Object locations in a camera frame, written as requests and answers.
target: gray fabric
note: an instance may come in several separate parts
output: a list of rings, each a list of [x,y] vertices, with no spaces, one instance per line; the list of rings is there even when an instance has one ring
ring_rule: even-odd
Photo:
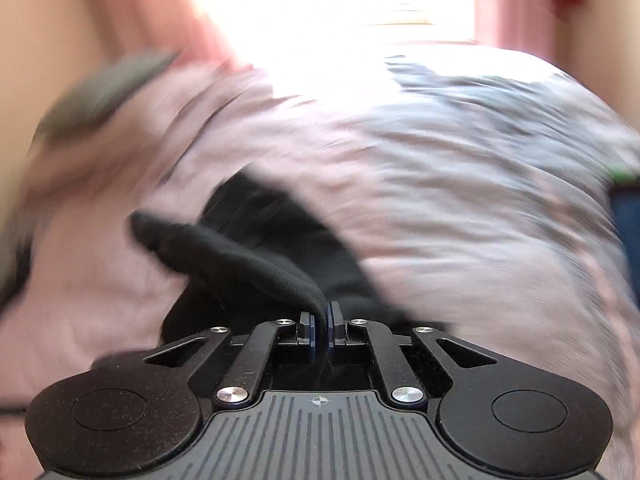
[[[176,57],[155,52],[136,54],[92,74],[53,104],[41,118],[34,138],[60,140],[77,134],[80,128],[101,124]]]
[[[408,284],[394,299],[598,392],[615,421],[601,471],[636,478],[640,313],[607,170],[640,169],[640,136],[563,74],[523,84],[401,59],[390,69],[407,93],[362,127]]]

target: silver screw head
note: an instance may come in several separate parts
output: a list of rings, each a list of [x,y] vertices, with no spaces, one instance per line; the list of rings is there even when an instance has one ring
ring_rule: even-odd
[[[242,402],[245,400],[249,394],[246,392],[244,388],[240,386],[227,386],[226,388],[221,388],[216,393],[216,397],[222,402],[229,402],[233,404],[235,402]]]
[[[391,392],[391,396],[398,402],[418,402],[424,397],[422,390],[413,386],[401,386]]]

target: black cloth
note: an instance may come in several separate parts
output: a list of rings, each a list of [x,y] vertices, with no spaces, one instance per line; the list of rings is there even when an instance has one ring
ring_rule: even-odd
[[[190,282],[162,325],[171,342],[211,326],[249,333],[258,323],[316,317],[322,336],[326,306],[402,330],[409,323],[378,297],[355,257],[327,227],[285,192],[244,171],[216,189],[197,225],[132,215],[137,240]]]
[[[15,251],[14,272],[0,284],[0,316],[9,302],[20,294],[31,274],[31,240],[20,243]]]

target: pink curtain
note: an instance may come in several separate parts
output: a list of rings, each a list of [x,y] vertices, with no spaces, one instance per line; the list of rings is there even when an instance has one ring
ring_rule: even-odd
[[[222,32],[193,0],[94,0],[115,56],[148,49],[175,50],[177,62],[209,60],[235,67]]]
[[[553,0],[476,0],[476,43],[519,50],[553,63]]]

